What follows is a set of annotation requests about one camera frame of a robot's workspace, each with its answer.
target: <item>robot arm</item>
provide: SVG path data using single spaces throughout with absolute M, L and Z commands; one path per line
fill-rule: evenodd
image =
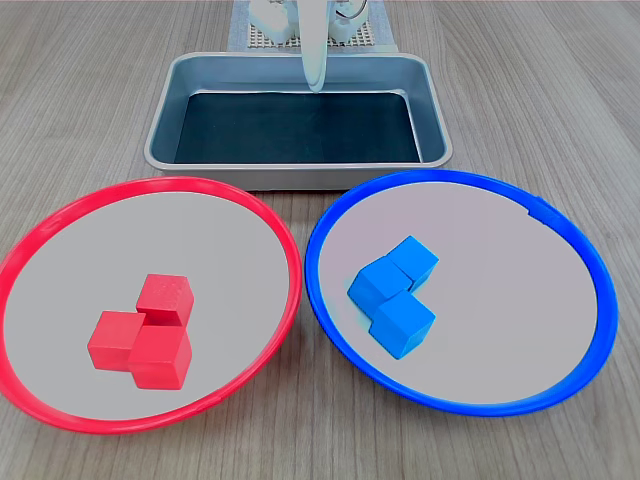
M 250 7 L 251 23 L 274 43 L 300 38 L 304 75 L 314 93 L 324 86 L 328 37 L 348 42 L 368 14 L 367 0 L 252 0 Z

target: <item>cable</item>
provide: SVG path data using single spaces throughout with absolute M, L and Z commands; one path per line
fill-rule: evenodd
M 351 15 L 348 17 L 345 14 L 340 13 L 338 11 L 336 11 L 336 15 L 338 15 L 339 17 L 345 18 L 347 20 L 353 20 L 354 18 L 359 17 L 362 12 L 364 12 L 364 9 L 366 8 L 368 1 L 369 0 L 362 0 L 362 5 L 360 6 L 360 10 L 358 10 L 355 15 Z

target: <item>red plate rim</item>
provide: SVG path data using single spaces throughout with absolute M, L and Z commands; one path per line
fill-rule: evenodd
M 4 316 L 9 294 L 31 257 L 54 235 L 76 220 L 104 206 L 149 193 L 191 192 L 223 198 L 258 215 L 276 234 L 289 267 L 289 294 L 274 335 L 260 355 L 222 388 L 184 407 L 133 420 L 95 420 L 56 410 L 38 400 L 16 376 L 5 347 Z M 211 408 L 242 388 L 278 351 L 293 326 L 302 294 L 302 262 L 293 235 L 282 219 L 257 197 L 215 180 L 193 177 L 154 177 L 120 183 L 98 190 L 58 210 L 31 230 L 0 264 L 0 391 L 16 407 L 33 418 L 64 430 L 90 434 L 137 433 L 167 426 Z

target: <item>white plastic grid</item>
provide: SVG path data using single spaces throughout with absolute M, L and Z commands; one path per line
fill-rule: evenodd
M 275 44 L 253 25 L 249 24 L 249 48 L 300 48 L 300 39 L 295 37 L 287 40 L 284 44 Z M 329 37 L 327 43 L 330 47 L 373 47 L 375 37 L 371 24 L 367 20 L 356 34 L 347 43 L 338 43 Z

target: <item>toy block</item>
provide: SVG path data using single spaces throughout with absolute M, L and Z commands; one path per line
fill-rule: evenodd
M 435 315 L 409 292 L 386 301 L 373 315 L 369 333 L 394 358 L 401 359 L 422 343 Z
M 191 355 L 185 328 L 143 325 L 131 349 L 129 371 L 138 388 L 180 390 Z
M 409 277 L 391 260 L 382 257 L 358 272 L 347 295 L 367 317 L 372 318 L 380 305 L 409 287 Z
M 133 344 L 144 324 L 144 313 L 103 312 L 89 340 L 89 355 L 98 370 L 126 372 Z
M 142 287 L 136 310 L 147 314 L 147 325 L 186 327 L 193 302 L 187 277 L 150 274 Z
M 410 293 L 427 281 L 438 263 L 438 257 L 413 236 L 405 238 L 387 257 L 411 279 Z

